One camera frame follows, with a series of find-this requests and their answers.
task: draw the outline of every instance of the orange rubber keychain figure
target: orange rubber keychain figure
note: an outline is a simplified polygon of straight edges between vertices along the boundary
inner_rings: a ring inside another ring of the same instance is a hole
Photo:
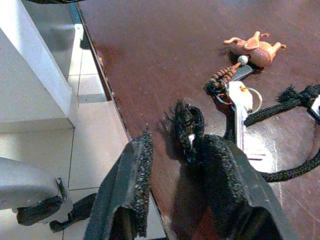
[[[224,45],[236,43],[233,49],[234,52],[240,56],[235,65],[228,66],[218,71],[211,77],[210,82],[208,83],[208,91],[214,94],[221,103],[226,104],[220,97],[225,95],[229,82],[242,80],[254,72],[254,69],[247,65],[248,62],[257,67],[266,67],[272,63],[280,48],[285,49],[287,47],[280,42],[270,44],[266,41],[260,41],[262,37],[268,36],[269,33],[261,34],[259,31],[256,31],[253,37],[248,40],[232,37],[223,42]]]

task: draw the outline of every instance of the white pillar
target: white pillar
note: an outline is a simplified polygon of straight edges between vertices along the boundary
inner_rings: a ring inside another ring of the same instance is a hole
[[[0,133],[72,128],[77,97],[20,0],[0,0]]]

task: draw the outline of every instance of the wooden table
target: wooden table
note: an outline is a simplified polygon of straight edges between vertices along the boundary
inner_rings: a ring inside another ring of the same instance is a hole
[[[255,31],[281,42],[273,64],[244,80],[263,95],[262,107],[290,84],[298,91],[320,79],[320,3],[317,1],[87,0],[85,27],[130,136],[152,132],[152,193],[170,239],[218,239],[204,189],[188,172],[165,118],[177,99],[199,107],[205,132],[223,135],[226,117],[206,95],[210,76],[231,64],[230,37]],[[248,136],[272,153],[268,171],[295,167],[320,146],[319,127],[304,107],[257,123]],[[271,184],[301,239],[320,236],[320,167]]]

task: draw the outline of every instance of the key ring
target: key ring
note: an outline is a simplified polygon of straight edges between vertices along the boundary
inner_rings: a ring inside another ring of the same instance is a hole
[[[225,89],[225,91],[228,92],[228,85],[225,83],[225,81],[223,81],[222,79],[220,79],[220,80],[218,80],[218,81],[216,81],[216,82],[222,82],[223,85],[224,85],[224,88],[222,88],[220,91],[222,91],[223,89]],[[219,94],[216,94],[215,97],[216,97],[216,99],[217,99],[220,103],[222,103],[222,104],[225,104],[225,105],[232,105],[232,104],[233,104],[232,102],[223,101],[223,100],[220,98]]]
[[[224,87],[221,88],[221,89],[217,89],[216,86],[215,86],[215,84],[219,83],[219,82],[224,84]],[[225,93],[225,91],[224,91],[225,89],[226,89],[226,83],[222,79],[219,79],[219,80],[217,80],[215,82],[210,81],[209,84],[208,84],[208,91],[210,93],[214,94],[214,95],[224,94]]]
[[[258,92],[257,90],[255,90],[255,89],[252,88],[252,87],[244,87],[243,89],[247,89],[247,90],[255,93],[255,94],[258,96],[258,98],[259,98],[259,106],[258,106],[258,108],[257,108],[256,110],[254,110],[253,112],[248,113],[248,115],[255,114],[256,112],[258,112],[258,111],[260,110],[260,108],[261,108],[261,106],[262,106],[263,98],[262,98],[260,92]]]

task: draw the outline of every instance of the tiled floor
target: tiled floor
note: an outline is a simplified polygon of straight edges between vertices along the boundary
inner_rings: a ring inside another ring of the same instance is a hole
[[[80,48],[83,28],[75,25],[68,83],[79,104],[75,129],[0,134],[0,157],[43,168],[68,180],[73,202],[98,191],[128,142],[116,108],[107,101],[90,50]],[[48,224],[21,226],[11,209],[0,211],[0,240],[81,240],[89,220],[64,232]],[[147,238],[164,238],[157,210],[150,200]]]

